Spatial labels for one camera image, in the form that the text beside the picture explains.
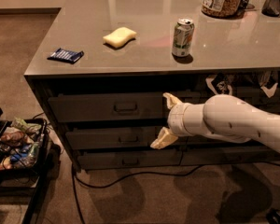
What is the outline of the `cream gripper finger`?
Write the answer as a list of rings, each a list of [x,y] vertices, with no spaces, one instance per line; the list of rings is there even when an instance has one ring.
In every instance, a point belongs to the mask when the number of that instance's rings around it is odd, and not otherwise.
[[[170,129],[162,127],[158,134],[158,137],[152,142],[150,146],[155,149],[163,149],[170,146],[177,139],[178,137],[173,134]]]
[[[166,99],[166,105],[167,105],[168,109],[172,109],[176,105],[182,105],[183,104],[182,101],[180,101],[177,97],[175,97],[174,95],[172,95],[169,92],[165,92],[163,94],[163,97]]]

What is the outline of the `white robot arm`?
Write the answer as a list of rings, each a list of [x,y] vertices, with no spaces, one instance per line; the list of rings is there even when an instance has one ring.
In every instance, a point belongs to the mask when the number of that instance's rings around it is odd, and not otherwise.
[[[168,125],[161,128],[153,148],[168,147],[183,136],[200,135],[238,144],[255,140],[280,153],[280,115],[227,94],[197,105],[184,103],[169,92],[163,96],[170,110]]]

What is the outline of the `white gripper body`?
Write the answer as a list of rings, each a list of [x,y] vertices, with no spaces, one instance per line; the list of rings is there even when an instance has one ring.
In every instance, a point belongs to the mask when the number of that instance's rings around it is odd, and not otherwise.
[[[184,114],[190,107],[189,103],[174,105],[168,115],[167,123],[171,132],[176,136],[191,136],[184,124]]]

